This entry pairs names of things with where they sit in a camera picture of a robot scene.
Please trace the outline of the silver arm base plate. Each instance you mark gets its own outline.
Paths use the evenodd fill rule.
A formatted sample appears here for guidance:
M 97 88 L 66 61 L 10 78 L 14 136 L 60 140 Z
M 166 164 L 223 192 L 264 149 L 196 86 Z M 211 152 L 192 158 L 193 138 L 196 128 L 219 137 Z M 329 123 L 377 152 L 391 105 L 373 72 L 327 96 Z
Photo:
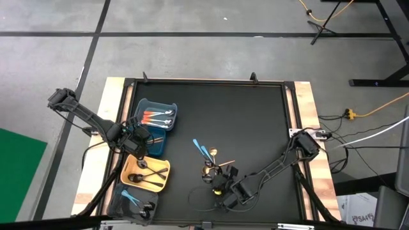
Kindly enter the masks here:
M 325 140 L 327 132 L 320 128 L 305 128 L 305 129 L 298 129 L 298 128 L 290 128 L 289 129 L 289 136 L 293 137 L 296 133 L 300 131 L 307 132 L 313 139 L 315 140 Z

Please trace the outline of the silver rig bracket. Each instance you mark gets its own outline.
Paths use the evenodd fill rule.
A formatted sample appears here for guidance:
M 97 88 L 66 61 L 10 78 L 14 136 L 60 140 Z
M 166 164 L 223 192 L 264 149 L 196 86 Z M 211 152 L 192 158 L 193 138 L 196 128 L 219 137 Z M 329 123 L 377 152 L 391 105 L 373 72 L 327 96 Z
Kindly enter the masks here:
M 281 230 L 315 230 L 314 226 L 303 225 L 303 224 L 278 223 L 277 228 Z

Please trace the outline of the white cardboard box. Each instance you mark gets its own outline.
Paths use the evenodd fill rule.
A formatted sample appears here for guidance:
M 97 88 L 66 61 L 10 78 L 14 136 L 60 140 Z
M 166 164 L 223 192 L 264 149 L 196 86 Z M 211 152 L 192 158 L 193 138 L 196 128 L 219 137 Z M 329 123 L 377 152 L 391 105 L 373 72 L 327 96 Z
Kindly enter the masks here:
M 337 196 L 341 220 L 350 225 L 373 227 L 377 198 L 368 193 Z

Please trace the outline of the black tripod stand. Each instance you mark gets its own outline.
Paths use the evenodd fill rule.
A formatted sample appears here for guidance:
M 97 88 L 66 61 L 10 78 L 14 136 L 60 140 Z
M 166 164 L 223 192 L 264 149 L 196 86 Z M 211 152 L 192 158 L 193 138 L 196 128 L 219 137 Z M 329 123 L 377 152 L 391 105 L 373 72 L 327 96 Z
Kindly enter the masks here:
M 314 35 L 313 39 L 310 42 L 311 45 L 314 45 L 317 42 L 318 38 L 321 37 L 322 35 L 337 36 L 337 33 L 335 31 L 327 28 L 327 24 L 329 23 L 331 18 L 336 14 L 336 11 L 340 4 L 341 2 L 339 1 L 335 5 L 334 9 L 331 11 L 330 15 L 325 20 L 317 19 L 313 15 L 313 11 L 311 9 L 308 8 L 306 9 L 307 16 L 309 16 L 312 19 L 308 20 L 307 23 L 310 26 L 316 28 L 316 34 Z

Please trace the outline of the dark blue plastic bin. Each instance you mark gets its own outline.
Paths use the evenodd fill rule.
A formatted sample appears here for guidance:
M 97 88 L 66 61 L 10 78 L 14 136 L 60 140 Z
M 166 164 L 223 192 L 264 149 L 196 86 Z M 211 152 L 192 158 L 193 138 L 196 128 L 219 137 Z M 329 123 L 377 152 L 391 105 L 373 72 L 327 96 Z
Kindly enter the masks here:
M 156 128 L 153 126 L 145 126 L 144 127 L 148 133 L 149 137 L 148 139 L 154 139 L 157 137 L 164 137 L 164 141 L 156 144 L 147 144 L 146 146 L 148 147 L 148 156 L 149 157 L 161 157 L 164 151 L 164 146 L 166 143 L 166 131 L 162 128 Z

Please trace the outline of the black desk leg frame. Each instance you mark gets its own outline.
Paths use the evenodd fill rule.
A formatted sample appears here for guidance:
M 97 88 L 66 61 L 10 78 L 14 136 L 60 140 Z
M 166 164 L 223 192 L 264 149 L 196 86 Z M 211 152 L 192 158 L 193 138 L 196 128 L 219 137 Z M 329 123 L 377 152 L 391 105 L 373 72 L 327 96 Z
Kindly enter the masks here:
M 378 7 L 383 20 L 385 21 L 393 40 L 397 43 L 403 58 L 405 65 L 396 72 L 392 73 L 385 79 L 350 79 L 348 84 L 351 87 L 385 87 L 385 88 L 409 88 L 409 80 L 403 80 L 404 77 L 409 76 L 409 53 L 407 53 L 403 42 L 401 41 L 396 29 L 394 28 L 389 16 L 380 0 L 374 0 L 374 3 Z

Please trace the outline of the dark grey chair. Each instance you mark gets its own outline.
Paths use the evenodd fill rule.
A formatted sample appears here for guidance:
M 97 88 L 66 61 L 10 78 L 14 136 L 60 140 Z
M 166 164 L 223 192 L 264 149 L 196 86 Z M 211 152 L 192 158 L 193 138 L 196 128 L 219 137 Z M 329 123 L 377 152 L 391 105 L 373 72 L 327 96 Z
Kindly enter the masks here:
M 409 197 L 381 186 L 376 203 L 373 227 L 409 230 Z

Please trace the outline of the black desk foot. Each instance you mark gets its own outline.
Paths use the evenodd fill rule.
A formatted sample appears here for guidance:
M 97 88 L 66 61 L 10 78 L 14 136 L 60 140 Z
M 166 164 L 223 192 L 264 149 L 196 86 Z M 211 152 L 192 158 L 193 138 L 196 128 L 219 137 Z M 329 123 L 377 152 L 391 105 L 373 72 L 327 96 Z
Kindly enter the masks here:
M 379 191 L 381 186 L 395 190 L 396 173 L 391 172 L 362 179 L 334 183 L 337 196 Z

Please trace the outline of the green floor mat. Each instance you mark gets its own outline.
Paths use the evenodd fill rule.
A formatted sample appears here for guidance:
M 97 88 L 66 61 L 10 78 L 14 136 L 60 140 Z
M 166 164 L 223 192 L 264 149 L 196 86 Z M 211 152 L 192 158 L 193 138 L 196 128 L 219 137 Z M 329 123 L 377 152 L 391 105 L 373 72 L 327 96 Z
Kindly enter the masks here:
M 0 128 L 0 224 L 17 218 L 46 146 Z

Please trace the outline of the black plastic bin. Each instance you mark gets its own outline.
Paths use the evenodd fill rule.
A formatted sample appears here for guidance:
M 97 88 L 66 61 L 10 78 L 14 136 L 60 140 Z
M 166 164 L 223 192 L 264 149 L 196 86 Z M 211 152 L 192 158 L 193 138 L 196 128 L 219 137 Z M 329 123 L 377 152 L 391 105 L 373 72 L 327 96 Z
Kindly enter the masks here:
M 154 208 L 150 210 L 150 218 L 145 219 L 139 215 L 139 208 L 121 195 L 123 190 L 127 190 L 129 194 L 142 202 L 150 202 L 154 205 Z M 148 226 L 155 216 L 157 206 L 158 195 L 156 193 L 120 183 L 112 193 L 107 215 L 114 219 L 128 220 L 135 224 Z

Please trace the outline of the black rig beam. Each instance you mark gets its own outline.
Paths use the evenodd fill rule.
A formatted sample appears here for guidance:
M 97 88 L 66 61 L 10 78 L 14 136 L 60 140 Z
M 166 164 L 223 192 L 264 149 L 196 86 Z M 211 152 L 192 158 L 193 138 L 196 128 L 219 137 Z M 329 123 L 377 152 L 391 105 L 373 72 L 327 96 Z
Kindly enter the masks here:
M 303 224 L 314 226 L 315 230 L 391 230 L 376 227 L 356 226 L 345 223 L 321 222 L 315 220 L 301 220 L 300 222 L 272 222 L 272 223 L 216 223 L 217 227 L 260 227 L 280 230 L 278 223 Z M 0 223 L 0 230 L 83 230 L 96 227 L 118 226 L 122 224 L 132 224 L 128 220 L 113 219 L 107 215 L 90 217 L 69 217 L 45 220 L 31 220 L 23 222 Z

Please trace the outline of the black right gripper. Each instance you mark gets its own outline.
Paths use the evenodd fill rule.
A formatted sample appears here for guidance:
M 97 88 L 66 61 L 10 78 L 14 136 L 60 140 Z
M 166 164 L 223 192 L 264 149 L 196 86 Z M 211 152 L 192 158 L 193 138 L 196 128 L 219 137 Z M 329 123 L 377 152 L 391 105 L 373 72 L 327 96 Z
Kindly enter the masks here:
M 234 208 L 238 204 L 247 204 L 247 195 L 242 187 L 244 178 L 234 179 L 238 172 L 238 168 L 229 166 L 228 177 L 218 174 L 213 178 L 212 190 L 216 195 L 215 205 L 218 208 Z

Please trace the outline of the light blue translucent bin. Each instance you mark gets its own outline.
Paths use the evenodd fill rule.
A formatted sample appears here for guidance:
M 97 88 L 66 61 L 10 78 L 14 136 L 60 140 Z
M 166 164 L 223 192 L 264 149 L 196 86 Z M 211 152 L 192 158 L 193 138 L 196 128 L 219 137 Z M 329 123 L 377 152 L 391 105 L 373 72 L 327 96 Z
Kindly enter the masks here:
M 175 110 L 175 114 L 174 116 L 170 117 L 170 116 L 153 116 L 153 117 L 144 117 L 143 116 L 143 112 L 144 111 L 155 111 L 155 112 L 164 112 L 164 111 L 168 111 L 168 110 Z M 139 101 L 139 103 L 137 104 L 136 110 L 135 110 L 135 119 L 137 121 L 138 124 L 143 125 L 141 123 L 143 118 L 151 118 L 151 119 L 171 119 L 173 121 L 173 123 L 171 125 L 168 125 L 169 128 L 164 129 L 165 131 L 170 131 L 173 129 L 175 121 L 176 121 L 176 115 L 177 115 L 177 105 L 175 103 L 172 104 L 164 104 L 164 103 L 158 103 L 158 102 L 152 102 L 149 101 L 147 98 L 143 98 Z

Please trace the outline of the yellow plastic bin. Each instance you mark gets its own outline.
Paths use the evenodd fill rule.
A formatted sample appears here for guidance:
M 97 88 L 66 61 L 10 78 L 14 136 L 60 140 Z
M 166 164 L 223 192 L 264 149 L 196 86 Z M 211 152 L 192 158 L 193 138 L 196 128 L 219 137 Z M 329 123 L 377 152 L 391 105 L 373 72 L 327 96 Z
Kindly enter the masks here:
M 160 178 L 157 175 L 152 175 L 152 176 L 148 176 L 145 177 L 143 179 L 147 180 L 147 181 L 152 181 L 152 182 L 157 182 L 157 183 L 163 183 L 164 186 L 163 187 L 158 187 L 155 185 L 152 185 L 150 183 L 146 183 L 146 182 L 139 182 L 139 183 L 135 183 L 133 181 L 130 181 L 128 179 L 128 175 L 129 174 L 150 174 L 152 173 L 149 169 L 141 169 L 138 167 L 137 165 L 137 161 L 138 159 L 136 159 L 136 157 L 129 155 L 125 161 L 125 164 L 123 166 L 123 169 L 121 171 L 121 176 L 120 176 L 120 180 L 123 184 L 129 185 L 131 187 L 137 187 L 137 188 L 141 188 L 141 189 L 145 189 L 147 191 L 150 192 L 160 192 L 161 190 L 163 190 L 163 188 L 165 187 L 166 183 L 167 183 L 167 179 L 169 177 L 169 173 L 170 173 L 170 163 L 167 160 L 159 160 L 156 158 L 151 158 L 151 157 L 145 157 L 144 160 L 148 163 L 148 167 L 150 167 L 151 169 L 155 170 L 155 171 L 159 171 L 163 168 L 168 168 L 169 170 L 167 172 L 164 172 L 163 175 L 167 176 L 167 178 L 165 180 L 163 180 L 162 178 Z

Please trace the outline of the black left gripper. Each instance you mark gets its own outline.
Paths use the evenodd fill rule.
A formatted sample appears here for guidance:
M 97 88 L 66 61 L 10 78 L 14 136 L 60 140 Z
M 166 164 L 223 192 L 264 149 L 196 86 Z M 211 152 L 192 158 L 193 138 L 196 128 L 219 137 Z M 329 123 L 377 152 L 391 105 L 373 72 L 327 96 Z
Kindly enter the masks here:
M 136 153 L 138 160 L 144 160 L 148 155 L 146 143 L 151 137 L 150 132 L 145 126 L 128 126 L 126 131 L 128 136 L 123 144 L 124 150 L 129 153 Z

